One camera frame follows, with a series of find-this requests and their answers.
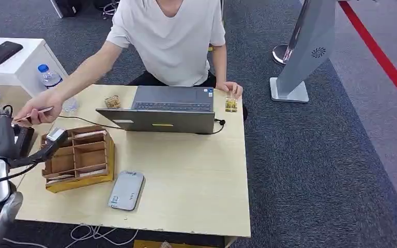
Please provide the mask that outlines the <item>person's right hand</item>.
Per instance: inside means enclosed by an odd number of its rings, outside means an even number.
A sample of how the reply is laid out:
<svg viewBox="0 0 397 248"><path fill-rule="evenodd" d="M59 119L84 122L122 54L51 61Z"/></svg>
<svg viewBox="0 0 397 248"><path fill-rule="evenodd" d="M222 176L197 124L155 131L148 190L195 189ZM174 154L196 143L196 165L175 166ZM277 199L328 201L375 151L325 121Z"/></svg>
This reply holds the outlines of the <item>person's right hand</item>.
<svg viewBox="0 0 397 248"><path fill-rule="evenodd" d="M56 89L48 89L27 101L12 122L23 127L52 123L61 113L63 102Z"/></svg>

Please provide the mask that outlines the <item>person's left hand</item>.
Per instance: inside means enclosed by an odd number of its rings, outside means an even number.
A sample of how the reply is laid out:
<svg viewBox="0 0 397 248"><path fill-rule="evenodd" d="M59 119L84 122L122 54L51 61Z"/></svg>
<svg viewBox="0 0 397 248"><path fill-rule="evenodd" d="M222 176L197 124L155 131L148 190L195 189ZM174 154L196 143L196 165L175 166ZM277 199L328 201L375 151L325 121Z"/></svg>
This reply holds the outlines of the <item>person's left hand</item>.
<svg viewBox="0 0 397 248"><path fill-rule="evenodd" d="M243 87L236 82L217 82L216 89L228 92L235 99L239 99L243 93Z"/></svg>

